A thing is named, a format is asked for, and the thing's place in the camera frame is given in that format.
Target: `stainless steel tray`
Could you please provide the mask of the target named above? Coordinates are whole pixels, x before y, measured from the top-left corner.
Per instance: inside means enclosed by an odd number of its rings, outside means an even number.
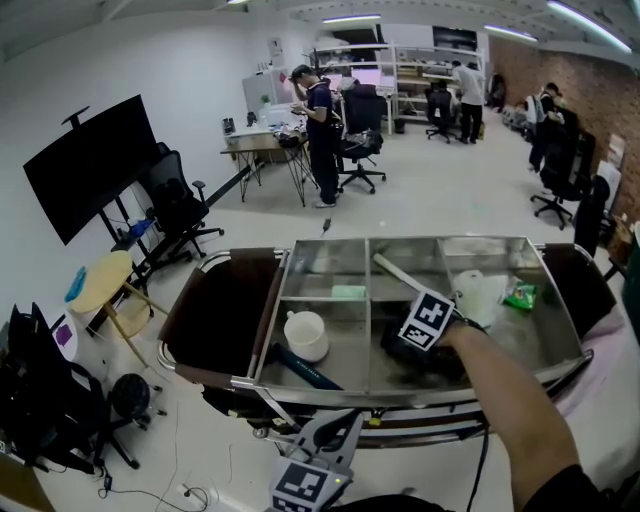
[[[331,407],[403,407],[474,400],[465,378],[440,375],[407,380],[407,369],[381,348],[390,312],[409,306],[418,293],[380,269],[380,253],[416,280],[445,296],[460,272],[517,276],[538,286],[533,311],[500,308],[490,335],[531,369],[542,383],[553,382],[584,360],[578,335],[562,297],[534,246],[526,238],[371,238],[298,241],[287,262],[254,375],[236,381],[261,388],[276,401]],[[334,285],[362,285],[361,299],[332,297]],[[327,357],[316,365],[344,391],[314,389],[277,362],[267,361],[271,344],[283,343],[287,311],[309,310],[325,320]]]

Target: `man in white shirt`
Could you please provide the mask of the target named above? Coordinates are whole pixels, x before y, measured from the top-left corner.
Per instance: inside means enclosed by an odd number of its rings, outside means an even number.
[[[463,67],[459,61],[453,61],[453,78],[462,89],[462,134],[460,142],[475,144],[482,124],[482,105],[484,104],[483,77],[480,71]]]

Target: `tv monitor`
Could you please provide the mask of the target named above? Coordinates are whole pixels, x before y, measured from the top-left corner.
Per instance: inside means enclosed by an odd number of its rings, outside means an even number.
[[[380,85],[382,71],[379,69],[352,69],[351,76],[360,81],[361,84]]]
[[[67,245],[159,159],[142,98],[89,119],[24,165],[49,221]]]

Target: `green object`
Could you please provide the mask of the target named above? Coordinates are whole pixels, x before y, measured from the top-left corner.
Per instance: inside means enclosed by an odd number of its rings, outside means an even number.
[[[531,311],[536,301],[537,287],[535,284],[527,284],[524,281],[516,281],[516,283],[507,289],[507,295],[503,303],[508,304],[517,309]]]
[[[331,288],[331,296],[336,299],[364,299],[366,293],[366,286],[336,284]]]

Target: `ceiling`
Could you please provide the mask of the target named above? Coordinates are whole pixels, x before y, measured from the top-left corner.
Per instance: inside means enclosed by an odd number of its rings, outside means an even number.
[[[382,23],[413,23],[483,30],[485,24],[526,31],[542,42],[604,45],[574,23],[558,17],[546,0],[0,0],[0,48],[10,59],[47,40],[110,20],[177,10],[248,9],[252,3],[310,23],[349,14],[375,13]],[[633,0],[565,0],[640,53],[640,21]]]

